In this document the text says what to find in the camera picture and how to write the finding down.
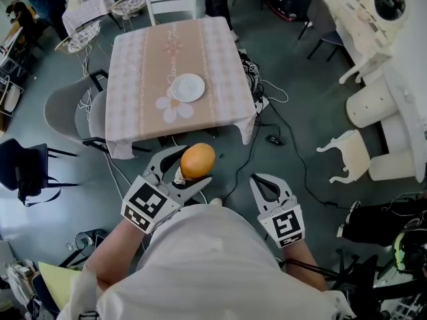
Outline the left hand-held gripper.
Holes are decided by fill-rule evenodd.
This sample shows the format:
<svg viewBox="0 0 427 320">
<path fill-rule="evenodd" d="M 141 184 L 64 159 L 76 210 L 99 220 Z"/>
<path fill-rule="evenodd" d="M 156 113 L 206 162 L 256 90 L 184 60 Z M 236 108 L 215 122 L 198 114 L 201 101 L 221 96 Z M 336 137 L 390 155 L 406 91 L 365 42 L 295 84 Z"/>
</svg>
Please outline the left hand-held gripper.
<svg viewBox="0 0 427 320">
<path fill-rule="evenodd" d="M 170 220 L 185 202 L 212 180 L 211 175 L 188 181 L 185 185 L 164 183 L 164 174 L 181 159 L 188 145 L 178 145 L 156 153 L 146 170 L 131 184 L 121 206 L 121 215 L 145 234 Z"/>
</svg>

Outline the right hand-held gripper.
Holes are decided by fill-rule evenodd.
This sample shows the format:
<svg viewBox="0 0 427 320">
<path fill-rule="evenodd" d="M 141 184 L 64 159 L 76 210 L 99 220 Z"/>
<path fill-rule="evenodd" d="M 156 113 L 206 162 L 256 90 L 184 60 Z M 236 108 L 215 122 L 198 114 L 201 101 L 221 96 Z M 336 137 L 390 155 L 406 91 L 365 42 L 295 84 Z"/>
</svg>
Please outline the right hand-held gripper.
<svg viewBox="0 0 427 320">
<path fill-rule="evenodd" d="M 258 221 L 279 248 L 304 240 L 302 209 L 283 179 L 254 173 L 250 176 L 250 187 L 260 212 Z"/>
</svg>

